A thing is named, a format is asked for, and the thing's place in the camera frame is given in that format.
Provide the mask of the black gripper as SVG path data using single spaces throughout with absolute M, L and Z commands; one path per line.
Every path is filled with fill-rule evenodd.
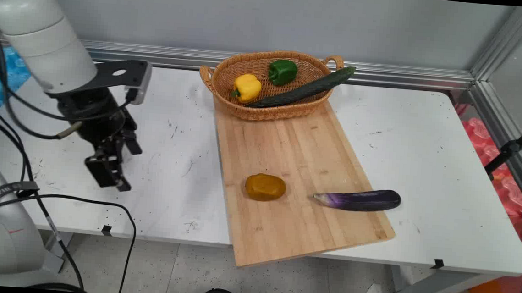
M 122 149 L 132 155 L 140 155 L 135 131 L 137 124 L 126 106 L 138 95 L 138 90 L 129 89 L 126 101 L 118 105 L 108 88 L 65 93 L 57 98 L 58 110 L 74 124 L 81 122 L 77 129 L 83 140 L 91 143 L 95 154 L 85 159 L 85 165 L 101 188 L 115 187 L 129 192 L 132 186 L 122 169 Z

